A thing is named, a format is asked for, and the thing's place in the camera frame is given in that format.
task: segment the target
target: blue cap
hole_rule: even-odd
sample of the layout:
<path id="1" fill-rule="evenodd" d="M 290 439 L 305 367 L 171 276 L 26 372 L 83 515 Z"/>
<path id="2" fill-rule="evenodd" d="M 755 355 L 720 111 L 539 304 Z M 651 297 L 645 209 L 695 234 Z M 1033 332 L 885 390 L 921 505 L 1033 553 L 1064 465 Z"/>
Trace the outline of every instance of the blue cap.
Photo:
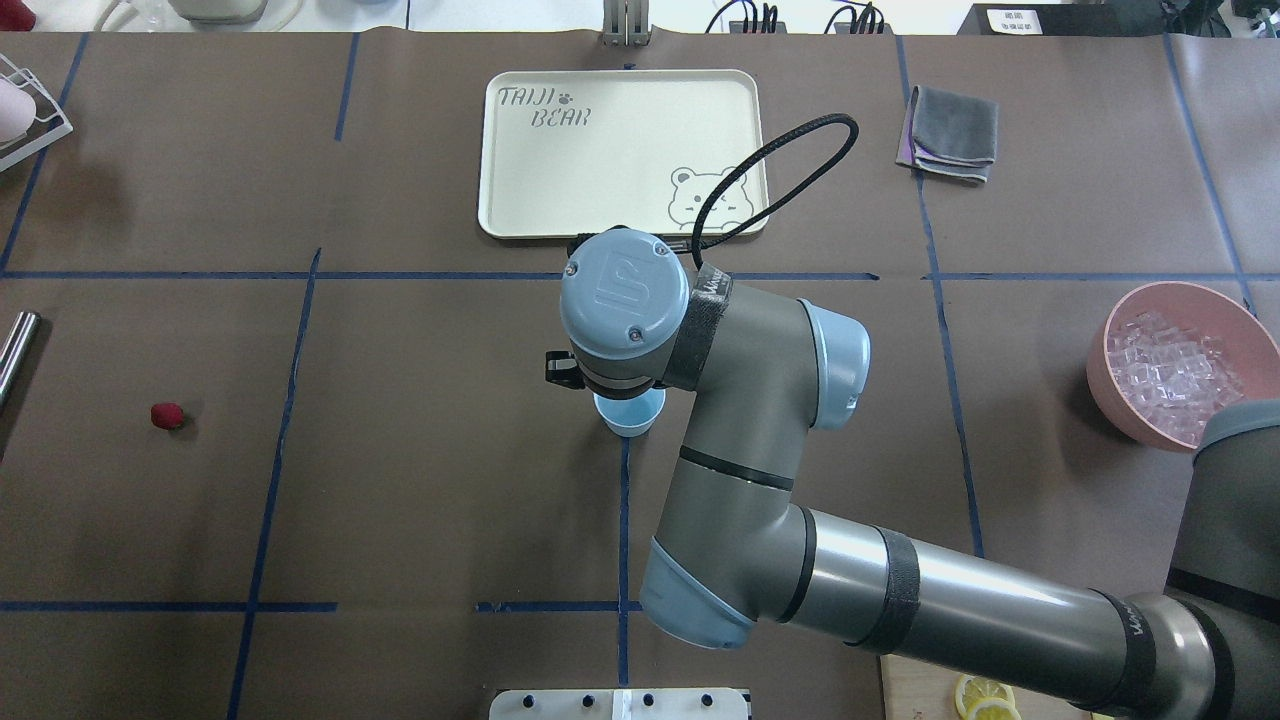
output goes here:
<path id="1" fill-rule="evenodd" d="M 614 228 L 588 240 L 561 277 L 561 322 L 573 345 L 631 360 L 671 340 L 689 306 L 689 278 L 662 240 Z"/>
<path id="2" fill-rule="evenodd" d="M 687 643 L 710 650 L 742 647 L 755 621 L 699 583 L 667 555 L 657 538 L 649 541 L 649 565 L 640 588 L 644 614 L 666 633 Z"/>
<path id="3" fill-rule="evenodd" d="M 1208 419 L 1196 457 L 1198 459 L 1199 454 L 1215 442 L 1277 425 L 1280 425 L 1280 400 L 1251 400 L 1230 405 Z"/>
<path id="4" fill-rule="evenodd" d="M 823 310 L 804 299 L 800 304 L 809 314 L 814 350 L 818 352 L 818 413 L 813 427 L 835 430 L 852 416 L 867 387 L 872 338 L 867 328 L 852 318 Z"/>

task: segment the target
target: bear logo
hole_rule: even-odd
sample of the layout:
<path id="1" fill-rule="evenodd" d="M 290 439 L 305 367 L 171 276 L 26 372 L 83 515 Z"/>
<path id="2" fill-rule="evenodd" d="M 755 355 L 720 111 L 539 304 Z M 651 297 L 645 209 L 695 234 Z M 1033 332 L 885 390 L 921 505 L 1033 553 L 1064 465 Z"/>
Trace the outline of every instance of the bear logo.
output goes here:
<path id="1" fill-rule="evenodd" d="M 680 229 L 694 227 L 698 213 L 703 209 L 703 201 L 731 172 L 733 168 L 724 168 L 719 173 L 695 173 L 689 168 L 676 168 L 671 173 L 671 184 L 676 186 L 676 191 L 671 197 L 671 205 L 667 206 L 667 214 Z M 727 229 L 755 214 L 755 208 L 746 197 L 745 186 L 746 176 L 742 176 L 716 200 L 707 215 L 704 229 Z"/>

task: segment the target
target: pink object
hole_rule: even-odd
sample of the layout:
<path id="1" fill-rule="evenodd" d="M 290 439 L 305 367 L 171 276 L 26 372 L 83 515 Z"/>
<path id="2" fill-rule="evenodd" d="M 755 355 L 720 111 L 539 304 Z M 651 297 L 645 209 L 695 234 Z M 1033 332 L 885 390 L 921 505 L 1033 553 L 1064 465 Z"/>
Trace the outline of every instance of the pink object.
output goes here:
<path id="1" fill-rule="evenodd" d="M 178 430 L 186 423 L 187 416 L 177 402 L 157 402 L 151 406 L 151 424 L 161 430 Z"/>
<path id="2" fill-rule="evenodd" d="M 0 0 L 0 29 L 29 31 L 36 27 L 36 13 L 22 0 Z"/>
<path id="3" fill-rule="evenodd" d="M 1147 421 L 1125 400 L 1107 363 L 1107 334 L 1147 311 L 1157 311 L 1179 328 L 1197 328 L 1222 338 L 1225 356 L 1240 377 L 1247 400 L 1280 397 L 1280 347 L 1261 323 L 1221 292 L 1185 282 L 1144 284 L 1120 299 L 1093 337 L 1085 375 L 1102 414 L 1133 439 L 1175 452 L 1194 446 L 1172 438 Z"/>

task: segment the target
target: pink bowl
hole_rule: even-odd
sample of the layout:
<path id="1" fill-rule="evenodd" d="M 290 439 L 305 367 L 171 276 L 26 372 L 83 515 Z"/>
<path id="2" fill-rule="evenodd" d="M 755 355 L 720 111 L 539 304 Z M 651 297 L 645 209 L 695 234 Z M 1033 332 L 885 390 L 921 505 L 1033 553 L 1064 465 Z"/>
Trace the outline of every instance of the pink bowl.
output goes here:
<path id="1" fill-rule="evenodd" d="M 1102 414 L 1133 439 L 1178 452 L 1196 446 L 1170 437 L 1147 421 L 1125 400 L 1111 375 L 1107 361 L 1107 334 L 1138 315 L 1155 310 L 1180 328 L 1197 328 L 1206 336 L 1222 338 L 1225 356 L 1240 377 L 1247 400 L 1280 397 L 1280 347 L 1248 310 L 1230 297 L 1207 287 L 1185 282 L 1144 284 L 1120 299 L 1107 322 L 1093 337 L 1085 375 L 1089 392 Z"/>

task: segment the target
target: lemon slice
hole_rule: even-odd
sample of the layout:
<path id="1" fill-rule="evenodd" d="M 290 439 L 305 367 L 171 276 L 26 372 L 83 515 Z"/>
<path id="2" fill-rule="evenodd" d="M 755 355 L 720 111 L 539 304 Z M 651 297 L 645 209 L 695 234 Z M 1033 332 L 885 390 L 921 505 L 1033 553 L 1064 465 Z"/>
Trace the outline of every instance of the lemon slice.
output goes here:
<path id="1" fill-rule="evenodd" d="M 969 717 L 973 706 L 987 698 L 1002 700 L 1014 707 L 1014 688 L 974 675 L 960 675 L 956 680 L 956 714 L 960 717 Z"/>
<path id="2" fill-rule="evenodd" d="M 998 697 L 987 697 L 974 703 L 964 720 L 1023 720 L 1023 716 L 1014 710 L 1014 706 L 1009 701 Z"/>

